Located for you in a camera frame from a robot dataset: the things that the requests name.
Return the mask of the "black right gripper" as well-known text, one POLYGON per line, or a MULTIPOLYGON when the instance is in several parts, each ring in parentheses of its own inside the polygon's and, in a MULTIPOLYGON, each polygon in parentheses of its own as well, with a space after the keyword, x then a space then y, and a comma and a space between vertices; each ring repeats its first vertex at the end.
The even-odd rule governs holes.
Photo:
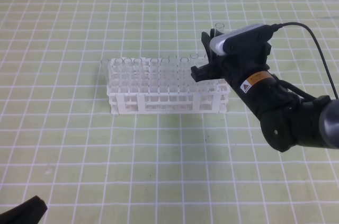
POLYGON ((210 41, 214 37, 214 28, 210 30, 210 34, 201 33, 208 63, 191 68, 191 76, 196 82, 224 79, 238 94, 246 94, 256 87, 263 89, 275 84, 275 78, 269 73, 269 66, 266 64, 271 52, 270 44, 266 42, 257 47, 219 56, 210 48, 210 41))

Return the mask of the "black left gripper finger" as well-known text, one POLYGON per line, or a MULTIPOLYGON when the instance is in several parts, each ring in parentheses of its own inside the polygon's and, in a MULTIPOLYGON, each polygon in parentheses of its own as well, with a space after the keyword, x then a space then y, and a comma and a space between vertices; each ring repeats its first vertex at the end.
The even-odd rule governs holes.
POLYGON ((1 213, 1 223, 38 224, 47 210, 44 200, 36 195, 15 208, 1 213))

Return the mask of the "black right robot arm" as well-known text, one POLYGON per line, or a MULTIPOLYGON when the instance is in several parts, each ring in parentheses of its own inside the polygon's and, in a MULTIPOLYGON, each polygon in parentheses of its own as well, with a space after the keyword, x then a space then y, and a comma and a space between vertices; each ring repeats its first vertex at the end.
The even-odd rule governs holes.
POLYGON ((192 67, 196 82, 223 79, 260 121, 275 150, 338 148, 338 99, 314 97, 269 71, 269 40, 283 24, 253 24, 223 34, 202 32, 208 63, 192 67))

